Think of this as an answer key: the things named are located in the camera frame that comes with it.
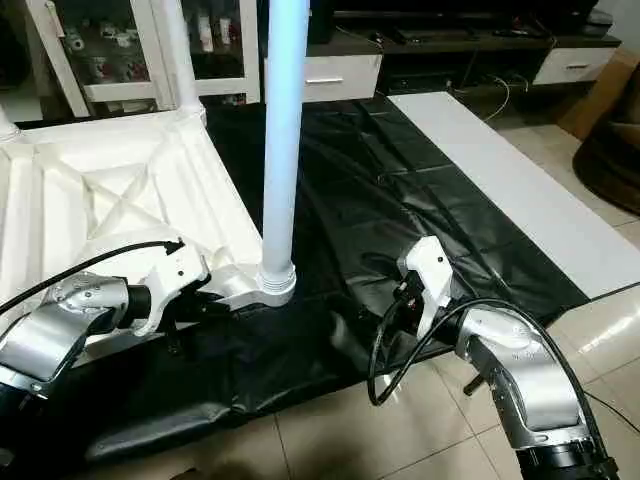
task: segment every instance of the wire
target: wire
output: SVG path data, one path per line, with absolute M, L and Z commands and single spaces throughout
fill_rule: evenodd
M 502 111 L 509 104 L 509 99 L 511 98 L 511 87 L 509 87 L 509 84 L 507 82 L 505 82 L 503 79 L 501 79 L 500 77 L 496 76 L 496 75 L 491 75 L 491 78 L 493 78 L 494 82 L 502 84 L 502 86 L 504 87 L 505 91 L 507 92 L 507 96 L 504 99 L 504 102 L 502 102 L 502 105 L 500 105 L 500 107 L 498 108 L 498 110 L 496 110 L 495 112 L 493 112 L 491 115 L 489 115 L 487 118 L 485 118 L 483 120 L 485 122 L 488 122 L 489 120 L 491 120 L 495 116 L 497 116 L 500 113 L 502 113 Z
M 524 91 L 525 91 L 525 93 L 528 93 L 529 92 L 529 80 L 527 80 L 525 77 L 523 77 L 519 73 L 514 73 L 513 76 L 516 77 L 516 78 L 521 78 L 522 79 L 522 81 L 524 82 Z
M 96 257 L 90 258 L 89 260 L 86 260 L 82 263 L 79 263 L 78 265 L 75 265 L 65 270 L 64 272 L 60 272 L 57 275 L 54 275 L 53 277 L 50 277 L 47 280 L 44 280 L 38 283 L 37 285 L 34 285 L 28 290 L 25 290 L 21 294 L 13 297 L 11 300 L 0 305 L 0 315 L 5 314 L 16 305 L 19 305 L 29 297 L 44 290 L 45 288 L 48 288 L 51 285 L 54 285 L 64 280 L 65 278 L 70 277 L 71 275 L 81 272 L 82 270 L 85 270 L 90 266 L 95 265 L 96 263 L 100 263 L 104 260 L 107 260 L 108 258 L 116 257 L 118 255 L 122 255 L 123 253 L 131 252 L 133 250 L 140 250 L 143 248 L 153 248 L 153 247 L 164 247 L 167 250 L 167 255 L 169 255 L 170 253 L 175 252 L 182 246 L 184 246 L 184 243 L 182 243 L 181 240 L 179 242 L 171 242 L 168 240 L 157 240 L 152 242 L 134 243 L 132 245 L 127 245 L 126 247 L 116 248 L 115 250 L 111 250 L 109 252 L 103 253 Z
M 385 332 L 386 328 L 391 323 L 391 320 L 388 317 L 393 317 L 395 315 L 395 312 L 397 311 L 397 309 L 399 307 L 398 301 L 394 302 L 391 305 L 391 307 L 389 307 L 389 310 L 393 309 L 392 313 L 390 315 L 388 315 L 388 313 L 389 313 L 389 310 L 388 310 L 387 313 L 385 313 L 385 316 L 384 316 L 385 318 L 384 318 L 383 322 L 378 327 L 376 340 L 374 341 L 373 348 L 371 350 L 371 356 L 369 358 L 369 372 L 368 372 L 369 375 L 367 377 L 367 390 L 368 390 L 368 393 L 369 393 L 369 399 L 371 400 L 371 403 L 373 405 L 375 405 L 375 406 L 382 405 L 389 398 L 389 396 L 391 396 L 391 394 L 393 393 L 395 388 L 402 381 L 402 378 L 407 373 L 407 370 L 409 370 L 409 368 L 411 367 L 411 364 L 415 361 L 416 357 L 422 351 L 424 346 L 429 341 L 431 341 L 431 339 L 433 338 L 435 332 L 439 328 L 441 328 L 442 325 L 444 325 L 447 321 L 449 321 L 453 316 L 457 315 L 458 313 L 460 313 L 460 312 L 462 312 L 462 311 L 464 311 L 464 310 L 466 310 L 466 309 L 468 309 L 468 308 L 470 308 L 470 307 L 472 307 L 474 305 L 493 305 L 493 306 L 499 306 L 499 307 L 502 307 L 502 308 L 507 308 L 507 309 L 517 313 L 534 330 L 536 330 L 536 332 L 545 340 L 545 342 L 547 343 L 547 345 L 551 349 L 553 355 L 556 357 L 558 363 L 560 364 L 562 369 L 565 371 L 567 377 L 569 378 L 569 382 L 571 383 L 571 386 L 573 387 L 573 389 L 576 392 L 576 397 L 578 398 L 578 403 L 580 404 L 580 407 L 582 408 L 582 412 L 584 413 L 585 422 L 587 424 L 587 428 L 589 430 L 589 433 L 591 434 L 591 437 L 593 439 L 593 443 L 594 443 L 594 446 L 595 446 L 597 452 L 600 453 L 600 455 L 602 456 L 603 459 L 608 458 L 607 450 L 606 450 L 606 447 L 604 445 L 604 441 L 602 440 L 602 435 L 600 434 L 600 429 L 598 428 L 598 425 L 596 424 L 595 416 L 593 415 L 593 411 L 591 410 L 591 406 L 589 405 L 589 402 L 587 400 L 585 392 L 582 389 L 582 386 L 580 385 L 580 382 L 578 381 L 578 378 L 576 377 L 575 372 L 573 371 L 573 369 L 569 365 L 569 362 L 564 357 L 563 353 L 560 351 L 560 348 L 558 347 L 558 345 L 551 338 L 551 336 L 547 333 L 547 331 L 543 327 L 541 327 L 538 324 L 538 322 L 533 319 L 533 317 L 531 317 L 531 315 L 526 313 L 524 310 L 522 310 L 517 305 L 514 305 L 511 302 L 508 302 L 508 301 L 502 300 L 502 299 L 498 299 L 498 298 L 489 298 L 489 297 L 487 297 L 487 298 L 475 298 L 475 299 L 463 302 L 463 303 L 457 305 L 456 307 L 454 307 L 453 309 L 449 310 L 448 312 L 446 312 L 440 318 L 440 320 L 438 320 L 438 322 L 436 322 L 436 324 L 431 328 L 431 330 L 429 330 L 429 332 L 418 342 L 418 344 L 411 351 L 411 354 L 409 355 L 409 357 L 405 360 L 405 362 L 402 365 L 402 367 L 400 368 L 400 370 L 393 377 L 393 379 L 392 379 L 391 383 L 389 384 L 389 386 L 378 397 L 378 396 L 376 396 L 376 392 L 375 392 L 375 364 L 376 364 L 376 360 L 377 360 L 378 350 L 380 348 L 379 343 L 381 342 L 382 337 L 384 336 L 384 332 Z
M 344 33 L 345 35 L 349 35 L 350 37 L 359 38 L 361 40 L 366 40 L 371 45 L 375 45 L 376 47 L 378 47 L 379 50 L 384 50 L 382 45 L 380 45 L 378 42 L 374 42 L 373 40 L 371 40 L 370 38 L 365 37 L 364 35 L 360 35 L 359 33 L 351 32 L 351 31 L 347 30 L 346 28 L 342 28 L 339 25 L 336 25 L 336 30 L 338 30 L 339 32 Z
M 635 430 L 635 432 L 640 435 L 640 428 L 638 428 L 631 420 L 629 420 L 627 417 L 625 417 L 618 409 L 616 409 L 613 405 L 611 405 L 610 403 L 605 402 L 604 400 L 602 400 L 601 398 L 596 397 L 594 394 L 589 393 L 589 392 L 584 392 L 585 395 L 587 395 L 588 397 L 593 398 L 595 401 L 600 402 L 602 405 L 604 405 L 605 407 L 607 407 L 609 410 L 611 410 L 613 413 L 615 413 L 618 417 L 620 417 L 627 425 L 629 425 L 629 427 L 631 427 L 633 430 Z

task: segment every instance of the tile floor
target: tile floor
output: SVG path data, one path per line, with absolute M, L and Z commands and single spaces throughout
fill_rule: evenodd
M 591 194 L 571 170 L 579 142 L 552 125 L 500 132 L 640 248 L 640 219 Z M 640 424 L 640 287 L 569 312 L 552 328 L 585 388 Z M 513 480 L 521 478 L 489 391 L 462 387 L 453 355 L 417 365 L 380 408 L 357 385 L 196 444 L 83 478 L 169 479 L 196 466 L 212 479 Z M 640 436 L 593 408 L 623 480 L 640 478 Z

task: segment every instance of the glowing tube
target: glowing tube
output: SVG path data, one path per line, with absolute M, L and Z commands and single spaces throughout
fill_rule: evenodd
M 288 300 L 309 0 L 271 0 L 261 286 Z

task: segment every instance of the silver robotic arm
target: silver robotic arm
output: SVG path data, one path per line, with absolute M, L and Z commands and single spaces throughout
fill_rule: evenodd
M 34 398 L 49 397 L 89 337 L 151 335 L 169 302 L 208 278 L 202 255 L 182 246 L 163 257 L 140 285 L 82 271 L 51 286 L 37 308 L 0 336 L 0 472 L 12 463 L 15 439 Z
M 449 343 L 475 367 L 493 401 L 525 480 L 617 479 L 582 388 L 553 339 L 517 306 L 499 299 L 453 305 L 453 271 L 436 237 L 422 238 L 398 262 L 405 279 L 383 319 L 369 364 L 369 396 L 375 405 L 392 389 L 431 338 Z M 375 362 L 384 330 L 398 305 L 424 305 L 420 339 L 391 384 L 377 396 Z

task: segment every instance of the black tarp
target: black tarp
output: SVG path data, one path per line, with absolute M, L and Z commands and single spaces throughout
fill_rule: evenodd
M 207 128 L 258 226 L 264 121 L 261 105 L 208 112 Z M 203 323 L 178 334 L 181 353 L 169 353 L 160 339 L 74 369 L 29 427 L 38 434 L 29 437 L 23 466 L 52 478 L 361 381 L 357 360 L 391 303 L 395 261 L 423 235 L 442 241 L 455 296 L 507 299 L 545 323 L 587 301 L 385 98 L 307 105 L 299 180 L 293 300 L 220 315 L 189 308 L 181 319 Z M 334 310 L 350 332 L 347 355 L 330 340 Z M 412 345 L 397 335 L 386 350 L 389 365 Z M 446 350 L 434 344 L 423 357 Z

